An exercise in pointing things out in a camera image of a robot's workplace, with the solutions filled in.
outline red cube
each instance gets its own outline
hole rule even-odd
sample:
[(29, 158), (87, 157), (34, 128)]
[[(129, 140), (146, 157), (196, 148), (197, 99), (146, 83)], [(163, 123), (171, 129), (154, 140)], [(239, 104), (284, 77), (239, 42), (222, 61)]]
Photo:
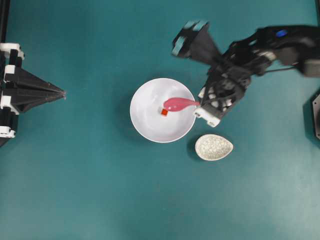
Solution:
[(161, 111), (161, 114), (162, 114), (163, 116), (167, 116), (168, 110), (163, 108), (162, 111)]

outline black device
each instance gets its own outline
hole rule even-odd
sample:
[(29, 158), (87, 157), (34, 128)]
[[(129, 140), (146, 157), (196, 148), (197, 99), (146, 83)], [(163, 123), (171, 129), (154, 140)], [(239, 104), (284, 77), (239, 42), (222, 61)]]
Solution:
[(21, 113), (66, 95), (22, 69), (25, 54), (21, 46), (5, 43), (9, 5), (9, 0), (0, 1), (0, 147), (16, 136)]
[[(188, 21), (173, 40), (172, 54), (210, 66), (194, 114), (215, 127), (244, 97), (251, 76), (296, 69), (305, 77), (320, 77), (320, 28), (284, 25), (259, 28), (250, 37), (234, 41), (220, 53), (208, 34), (206, 21)], [(267, 70), (279, 60), (288, 68)]]

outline pink plastic spoon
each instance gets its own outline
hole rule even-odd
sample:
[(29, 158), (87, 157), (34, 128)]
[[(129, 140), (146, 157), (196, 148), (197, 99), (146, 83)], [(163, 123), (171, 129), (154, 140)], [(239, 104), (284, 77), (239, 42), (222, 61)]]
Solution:
[(190, 99), (182, 97), (172, 97), (163, 103), (164, 109), (170, 112), (178, 112), (185, 109), (188, 106), (199, 106), (198, 101), (192, 101)]

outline teal surface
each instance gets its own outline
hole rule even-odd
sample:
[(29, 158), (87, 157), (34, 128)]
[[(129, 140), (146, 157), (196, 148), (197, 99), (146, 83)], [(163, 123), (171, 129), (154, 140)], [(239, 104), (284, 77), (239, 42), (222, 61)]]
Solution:
[[(1, 240), (318, 240), (320, 141), (309, 100), (320, 79), (254, 77), (217, 128), (201, 119), (177, 142), (133, 128), (129, 105), (148, 80), (197, 95), (207, 66), (171, 56), (188, 20), (210, 21), (222, 51), (268, 25), (317, 24), (313, 0), (12, 0), (8, 42), (23, 68), (67, 91), (20, 118), (0, 149)], [(217, 162), (194, 152), (216, 133)]]

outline white ceramic dish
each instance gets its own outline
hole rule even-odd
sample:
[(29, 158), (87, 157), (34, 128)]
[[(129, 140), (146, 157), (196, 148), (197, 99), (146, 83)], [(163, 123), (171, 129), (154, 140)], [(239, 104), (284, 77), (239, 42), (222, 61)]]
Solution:
[(195, 100), (189, 89), (170, 78), (157, 78), (143, 84), (133, 95), (130, 117), (135, 129), (156, 143), (174, 142), (186, 135), (195, 123), (195, 106), (161, 115), (164, 102), (173, 97)]
[(228, 156), (234, 149), (233, 144), (222, 136), (206, 134), (196, 141), (195, 151), (206, 161), (216, 161)]

